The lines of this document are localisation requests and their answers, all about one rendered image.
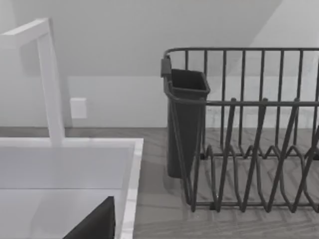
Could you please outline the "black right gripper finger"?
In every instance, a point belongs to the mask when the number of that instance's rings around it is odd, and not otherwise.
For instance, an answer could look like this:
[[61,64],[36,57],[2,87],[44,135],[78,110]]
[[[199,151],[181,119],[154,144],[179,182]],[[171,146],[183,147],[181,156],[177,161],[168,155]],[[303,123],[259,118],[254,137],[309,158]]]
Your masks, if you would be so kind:
[[63,239],[115,239],[115,198],[107,197]]

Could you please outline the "white sink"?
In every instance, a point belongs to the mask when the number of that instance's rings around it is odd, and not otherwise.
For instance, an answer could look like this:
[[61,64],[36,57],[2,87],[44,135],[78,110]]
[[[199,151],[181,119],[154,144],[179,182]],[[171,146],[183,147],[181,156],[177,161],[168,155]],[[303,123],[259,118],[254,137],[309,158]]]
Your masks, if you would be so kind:
[[0,239],[63,239],[107,197],[115,239],[133,239],[144,140],[67,137],[0,147]]

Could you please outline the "dark grey cutlery holder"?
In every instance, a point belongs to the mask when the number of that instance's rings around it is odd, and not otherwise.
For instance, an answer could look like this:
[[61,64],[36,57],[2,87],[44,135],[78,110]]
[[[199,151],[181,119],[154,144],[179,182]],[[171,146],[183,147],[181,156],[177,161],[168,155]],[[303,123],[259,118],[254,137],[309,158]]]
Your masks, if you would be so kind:
[[[207,99],[210,86],[204,73],[200,71],[172,69],[173,95],[181,99]],[[182,144],[182,153],[189,175],[197,142],[198,119],[201,105],[176,103],[177,121]],[[181,178],[179,154],[173,128],[174,114],[168,109],[167,121],[167,173],[172,178]]]

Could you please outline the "tall white tap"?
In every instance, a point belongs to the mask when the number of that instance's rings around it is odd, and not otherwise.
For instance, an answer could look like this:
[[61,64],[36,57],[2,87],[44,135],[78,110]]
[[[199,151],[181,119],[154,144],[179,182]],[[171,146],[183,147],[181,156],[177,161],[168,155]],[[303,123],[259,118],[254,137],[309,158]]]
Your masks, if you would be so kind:
[[49,137],[0,137],[0,147],[61,147],[65,140],[59,72],[52,21],[38,18],[0,34],[0,48],[20,48],[37,42]]

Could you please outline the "white wall socket plate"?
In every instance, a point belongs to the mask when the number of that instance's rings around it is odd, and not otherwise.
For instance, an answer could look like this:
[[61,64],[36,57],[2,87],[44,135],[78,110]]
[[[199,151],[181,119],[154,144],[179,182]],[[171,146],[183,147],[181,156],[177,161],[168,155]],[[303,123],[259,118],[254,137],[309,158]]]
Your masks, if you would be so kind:
[[72,119],[87,118],[87,99],[86,98],[71,98],[70,109]]

